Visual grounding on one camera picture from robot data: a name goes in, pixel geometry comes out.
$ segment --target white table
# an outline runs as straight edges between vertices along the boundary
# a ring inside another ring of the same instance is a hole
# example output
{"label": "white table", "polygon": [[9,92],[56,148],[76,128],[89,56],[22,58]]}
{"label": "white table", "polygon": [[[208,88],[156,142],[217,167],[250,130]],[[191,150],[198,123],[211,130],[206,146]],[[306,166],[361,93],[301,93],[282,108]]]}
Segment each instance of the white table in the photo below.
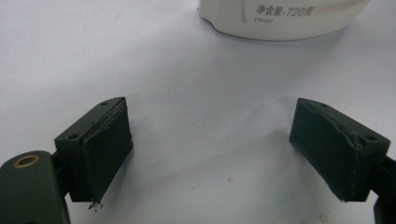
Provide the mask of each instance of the white table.
{"label": "white table", "polygon": [[[218,33],[198,1],[0,2],[0,163],[126,96],[134,155],[72,223],[374,223],[289,143],[298,97],[396,140],[396,2],[342,31],[266,42]],[[394,146],[389,156],[396,158]]]}

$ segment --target white surface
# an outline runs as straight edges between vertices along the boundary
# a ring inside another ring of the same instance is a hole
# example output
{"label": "white surface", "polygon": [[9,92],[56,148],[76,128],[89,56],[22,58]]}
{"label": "white surface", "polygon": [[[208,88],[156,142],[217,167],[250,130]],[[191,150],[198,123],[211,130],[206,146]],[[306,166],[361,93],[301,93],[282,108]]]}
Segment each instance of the white surface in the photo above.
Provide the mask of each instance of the white surface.
{"label": "white surface", "polygon": [[[396,140],[396,3],[294,42],[218,33],[198,1],[1,1],[0,162],[127,97],[134,155],[78,223],[374,223],[288,142],[297,97]],[[394,145],[389,155],[396,158]]]}
{"label": "white surface", "polygon": [[200,0],[200,14],[230,35],[296,40],[352,23],[369,0]]}

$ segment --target screw hole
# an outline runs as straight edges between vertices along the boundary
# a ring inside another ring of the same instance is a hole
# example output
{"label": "screw hole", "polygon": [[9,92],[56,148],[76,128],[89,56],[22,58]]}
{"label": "screw hole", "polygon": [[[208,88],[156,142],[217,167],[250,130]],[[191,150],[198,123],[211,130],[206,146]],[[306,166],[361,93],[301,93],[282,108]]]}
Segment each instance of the screw hole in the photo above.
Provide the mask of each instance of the screw hole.
{"label": "screw hole", "polygon": [[28,167],[28,166],[31,166],[31,165],[35,164],[39,160],[40,160],[40,157],[37,156],[37,155],[25,156],[25,157],[22,157],[19,160],[15,161],[14,167],[15,168]]}
{"label": "screw hole", "polygon": [[67,138],[70,139],[70,140],[72,140],[72,139],[75,139],[75,138],[77,138],[77,137],[78,137],[78,133],[72,133],[72,134],[70,134]]}
{"label": "screw hole", "polygon": [[372,135],[367,135],[366,138],[370,141],[375,141],[376,137],[372,136]]}

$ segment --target white container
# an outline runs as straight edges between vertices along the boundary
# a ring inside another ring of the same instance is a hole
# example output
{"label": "white container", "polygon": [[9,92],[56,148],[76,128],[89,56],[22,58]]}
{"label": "white container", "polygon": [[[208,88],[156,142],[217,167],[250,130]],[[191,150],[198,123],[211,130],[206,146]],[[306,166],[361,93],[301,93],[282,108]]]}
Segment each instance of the white container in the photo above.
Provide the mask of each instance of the white container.
{"label": "white container", "polygon": [[229,35],[294,40],[352,23],[369,0],[201,0],[201,16]]}

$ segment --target white bottle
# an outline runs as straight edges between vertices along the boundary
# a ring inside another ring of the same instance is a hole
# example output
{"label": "white bottle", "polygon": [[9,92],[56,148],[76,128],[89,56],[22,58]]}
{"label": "white bottle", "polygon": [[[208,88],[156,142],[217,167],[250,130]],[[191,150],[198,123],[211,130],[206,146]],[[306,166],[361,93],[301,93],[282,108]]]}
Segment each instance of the white bottle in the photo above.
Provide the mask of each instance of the white bottle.
{"label": "white bottle", "polygon": [[369,0],[201,0],[217,30],[261,40],[325,35],[352,23]]}

